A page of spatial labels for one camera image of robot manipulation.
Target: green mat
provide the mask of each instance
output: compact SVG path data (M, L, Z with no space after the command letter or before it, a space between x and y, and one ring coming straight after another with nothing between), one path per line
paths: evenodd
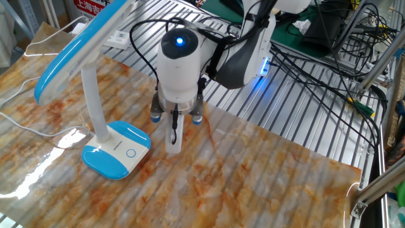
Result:
M220 3L220 0L207 0L201 8L231 22L241 22L243 20L243 17Z
M305 21L309 20L310 22L313 22L318 15L318 11L315 7L309 7L305 12L300 13L300 18L298 19L299 21ZM274 30L273 36L271 37L272 40L277 41L281 44L284 44L290 48L293 48L297 51L300 51L302 53L308 54L312 57L315 58L321 58L325 57L328 54L328 51L319 51L316 49L313 49L311 47L305 46L301 44L302 40L302 34L298 30L298 28L295 28L295 26L290 25L289 23L286 23L285 25L279 26ZM291 35L287 32L287 27L289 26L289 31L292 34L296 35Z
M201 8L222 18L230 20L231 22L241 22L243 20L241 16L227 8L224 4L220 3L219 0L207 0ZM309 7L305 12L300 14L301 17L298 20L305 21L308 19L312 22L316 18L317 14L318 12L315 7ZM327 52L318 51L300 44L302 37L291 35L287 32L287 26L289 26L289 24L290 23L286 23L285 25L277 27L274 30L271 39L315 58L321 58L328 54ZM293 25L290 26L289 31L293 34L302 35L298 28L295 28Z

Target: blue led light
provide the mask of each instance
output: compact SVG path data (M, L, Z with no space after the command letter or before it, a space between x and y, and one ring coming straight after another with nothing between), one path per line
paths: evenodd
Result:
M181 38L181 37L177 38L177 39L176 39L176 43L177 43L178 45L182 45L182 44L184 43L183 38Z
M263 61L263 65L261 66L261 70L260 70L261 75L267 74L267 69L266 69L267 61L268 61L268 57L265 58L265 60Z

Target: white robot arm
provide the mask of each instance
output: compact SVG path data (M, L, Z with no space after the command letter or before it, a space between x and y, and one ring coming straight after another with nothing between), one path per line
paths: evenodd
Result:
M241 36L225 37L210 28L186 23L185 28L167 32L158 51L158 87L151 107L153 122L166 112L166 151L182 149L184 115L192 115L193 123L203 120L205 81L202 71L227 89L245 86L255 76L267 75L270 38L275 28L271 9L289 13L304 10L310 0L279 1L245 0Z

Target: metal shelf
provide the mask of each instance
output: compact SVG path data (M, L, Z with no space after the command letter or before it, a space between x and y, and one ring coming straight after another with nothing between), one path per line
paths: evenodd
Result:
M169 19L173 16L196 22L209 15L176 0L142 2L119 30L129 32L135 21ZM207 20L204 23L221 32L226 31L227 25L221 21ZM143 25L134 32L135 45L154 67L158 43L164 33L163 23ZM102 53L142 73L152 75L152 71L132 48L122 51L103 47ZM340 78L329 69L312 62L293 60L311 75L331 86L344 89ZM346 84L353 86L349 81L346 81ZM340 98L320 87L314 87L313 90L343 120L360 133L370 136L365 121L344 105ZM379 122L382 109L374 97L374 94L366 94L362 102L376 111L375 121ZM360 168L363 171L361 187L368 184L375 152L364 139L322 107L309 91L287 75L282 68L272 67L267 77L255 78L244 88L236 90L228 90L212 81L204 90L204 100L319 154ZM355 221L352 224L353 227L358 226Z

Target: blue desk lamp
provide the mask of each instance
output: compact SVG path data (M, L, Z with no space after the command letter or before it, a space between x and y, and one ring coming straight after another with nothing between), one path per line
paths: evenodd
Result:
M130 13L134 0L114 0L105 7L52 60L34 92L39 105L47 105L68 86L81 69L87 108L96 135L82 151L82 159L101 175L119 180L129 175L151 147L149 136L124 121L106 124L97 85L96 64L100 47Z

